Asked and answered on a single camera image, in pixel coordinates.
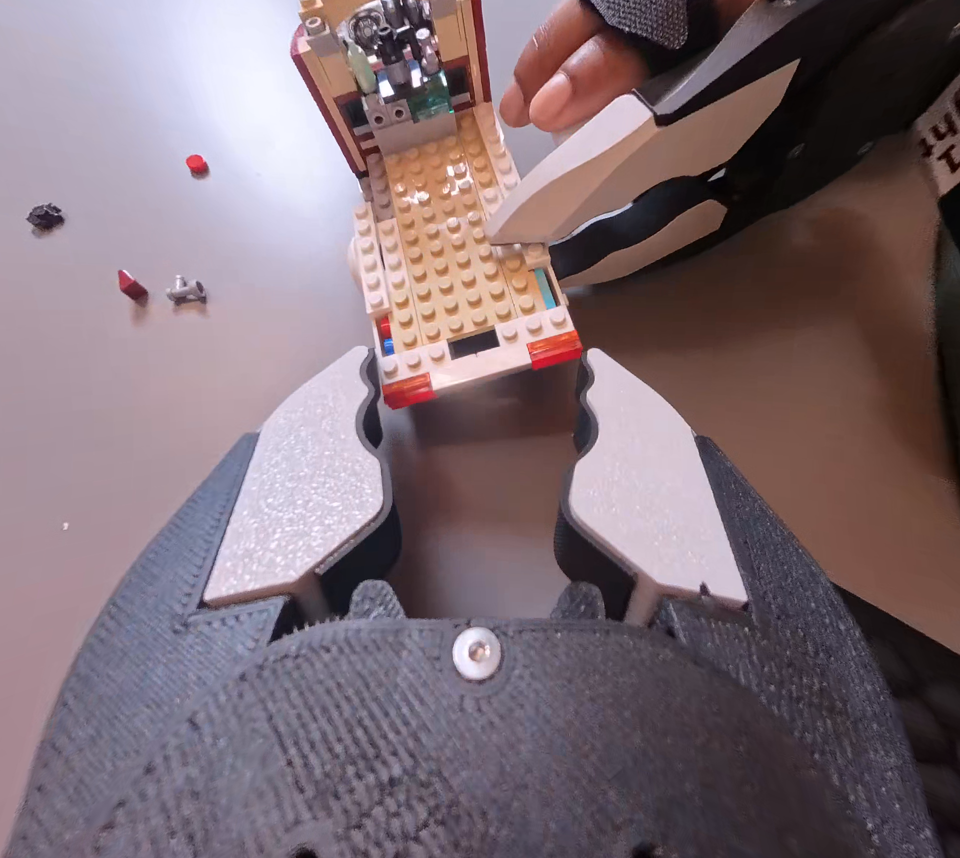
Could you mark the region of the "toy brick truck model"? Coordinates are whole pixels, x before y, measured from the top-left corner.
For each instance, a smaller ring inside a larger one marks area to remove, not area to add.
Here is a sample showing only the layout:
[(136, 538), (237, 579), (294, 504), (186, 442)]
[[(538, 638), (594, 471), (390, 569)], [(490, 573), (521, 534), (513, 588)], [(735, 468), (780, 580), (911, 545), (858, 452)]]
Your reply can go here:
[(583, 353), (545, 243), (495, 244), (520, 174), (482, 0), (298, 0), (290, 54), (363, 200), (347, 260), (394, 410)]

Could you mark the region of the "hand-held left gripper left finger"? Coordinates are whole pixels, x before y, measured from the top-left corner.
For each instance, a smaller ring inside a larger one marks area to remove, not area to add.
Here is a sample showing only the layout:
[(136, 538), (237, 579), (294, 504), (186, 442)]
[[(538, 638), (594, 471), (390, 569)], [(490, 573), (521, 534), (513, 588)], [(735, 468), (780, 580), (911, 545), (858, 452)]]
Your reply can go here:
[(224, 608), (278, 595), (331, 610), (319, 577), (387, 523), (378, 369), (356, 346), (293, 391), (261, 426), (203, 589)]

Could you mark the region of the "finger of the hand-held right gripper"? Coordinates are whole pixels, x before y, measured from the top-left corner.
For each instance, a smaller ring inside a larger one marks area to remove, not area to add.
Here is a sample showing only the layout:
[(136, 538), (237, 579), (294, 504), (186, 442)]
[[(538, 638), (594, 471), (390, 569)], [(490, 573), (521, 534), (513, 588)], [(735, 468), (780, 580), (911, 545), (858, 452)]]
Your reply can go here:
[(727, 207), (707, 181), (665, 181), (550, 245), (564, 288), (633, 275), (717, 231)]
[(731, 159), (783, 99), (799, 61), (669, 124), (618, 96), (539, 162), (487, 221), (493, 244), (551, 243), (654, 186)]

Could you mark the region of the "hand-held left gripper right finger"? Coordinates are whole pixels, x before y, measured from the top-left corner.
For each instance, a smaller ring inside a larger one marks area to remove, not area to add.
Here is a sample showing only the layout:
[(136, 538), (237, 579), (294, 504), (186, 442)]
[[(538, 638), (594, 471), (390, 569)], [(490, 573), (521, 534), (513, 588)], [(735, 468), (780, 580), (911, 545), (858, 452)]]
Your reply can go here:
[(688, 422), (598, 349), (582, 356), (577, 396), (555, 531), (563, 573), (598, 588), (614, 621), (647, 625), (666, 598), (742, 611), (743, 576)]

